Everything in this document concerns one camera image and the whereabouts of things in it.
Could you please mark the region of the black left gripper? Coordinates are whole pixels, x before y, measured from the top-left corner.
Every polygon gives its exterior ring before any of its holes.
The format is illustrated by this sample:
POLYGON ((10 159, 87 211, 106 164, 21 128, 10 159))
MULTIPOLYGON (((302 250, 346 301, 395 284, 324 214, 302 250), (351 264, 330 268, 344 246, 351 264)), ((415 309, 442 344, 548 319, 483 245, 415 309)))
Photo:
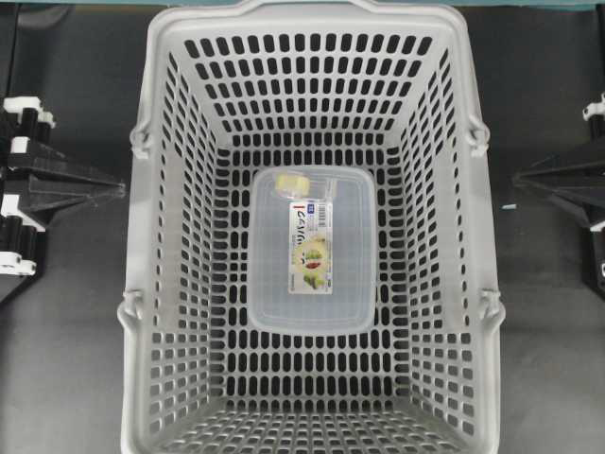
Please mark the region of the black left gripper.
POLYGON ((58 213, 97 207, 126 196, 119 179, 36 141, 47 142, 55 126, 53 114, 36 96, 1 100, 3 303, 13 301, 43 277, 47 254, 44 223, 58 213))

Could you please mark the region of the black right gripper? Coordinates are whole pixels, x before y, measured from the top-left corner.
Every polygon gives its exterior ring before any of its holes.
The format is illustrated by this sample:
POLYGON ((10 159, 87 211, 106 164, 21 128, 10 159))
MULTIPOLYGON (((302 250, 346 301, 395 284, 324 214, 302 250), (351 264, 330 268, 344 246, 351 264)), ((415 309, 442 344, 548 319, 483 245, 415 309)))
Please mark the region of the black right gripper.
POLYGON ((587 105, 582 115, 590 127, 588 151, 549 156, 516 172, 513 183, 589 229, 589 282, 604 298, 604 94, 600 101, 587 105))

